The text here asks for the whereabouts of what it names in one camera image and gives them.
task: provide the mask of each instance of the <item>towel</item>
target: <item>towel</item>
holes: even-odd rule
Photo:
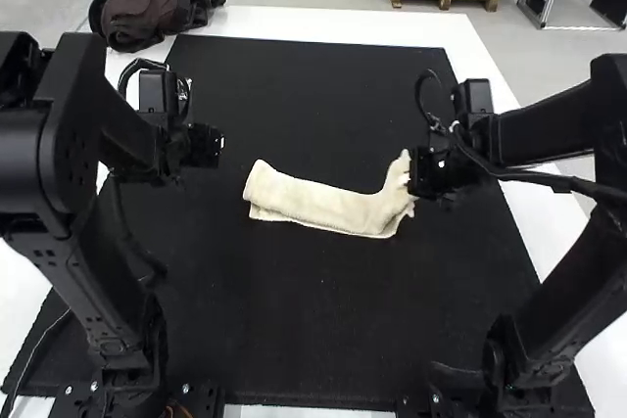
[[[416,197],[408,193],[410,154],[403,150],[387,172],[383,188],[365,195],[281,173],[258,160],[243,198],[249,216],[268,222],[289,221],[341,234],[387,239],[403,217],[413,217]]]

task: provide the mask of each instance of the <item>black mat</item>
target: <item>black mat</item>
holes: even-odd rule
[[[259,158],[377,191],[401,149],[425,140],[416,75],[454,84],[443,50],[180,36],[169,63],[193,78],[197,117],[226,134],[219,170],[190,172],[184,189],[124,191],[132,229],[170,269],[158,294],[172,376],[209,377],[237,402],[390,409],[425,394],[430,360],[479,365],[488,327],[538,283],[497,184],[451,213],[419,202],[382,241],[251,221],[241,199]],[[46,301],[5,390],[63,309]],[[89,380],[85,349],[68,325],[25,391]],[[587,403],[576,374],[562,390]]]

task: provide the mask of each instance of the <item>white towel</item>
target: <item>white towel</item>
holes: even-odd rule
[[[256,161],[243,197],[251,203],[252,219],[290,221],[347,235],[387,239],[396,234],[403,217],[413,217],[416,197],[408,193],[409,172],[410,154],[403,150],[390,164],[381,191],[364,195],[300,180]]]

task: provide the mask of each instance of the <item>metal frame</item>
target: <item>metal frame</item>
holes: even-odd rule
[[[614,26],[552,26],[549,25],[549,15],[551,14],[551,10],[555,0],[546,0],[545,6],[542,9],[540,15],[537,15],[533,10],[529,8],[526,3],[526,0],[518,0],[517,5],[518,8],[522,11],[523,14],[534,24],[538,29],[546,29],[546,30],[561,30],[561,31],[622,31],[623,28],[621,25]]]

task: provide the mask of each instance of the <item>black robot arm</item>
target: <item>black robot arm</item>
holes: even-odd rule
[[[216,166],[222,138],[191,122],[185,79],[142,71],[150,93],[138,113],[105,78],[105,60],[96,35],[65,34],[52,52],[25,33],[0,33],[0,234],[82,324],[94,380],[124,416],[159,416],[165,319],[130,271],[132,251],[105,224],[111,202],[96,193],[98,162],[118,198],[120,183],[163,185],[182,166]]]
[[[544,416],[556,411],[553,386],[576,354],[627,310],[627,55],[601,56],[590,80],[501,115],[493,112],[487,80],[467,80],[452,92],[453,122],[423,111],[437,137],[411,152],[412,193],[450,201],[497,177],[580,192],[598,204],[534,295],[496,320],[482,371],[433,364],[432,392],[441,399],[431,400],[428,414]],[[417,98],[420,104],[419,90]],[[595,156],[596,182],[526,168],[586,154]]]

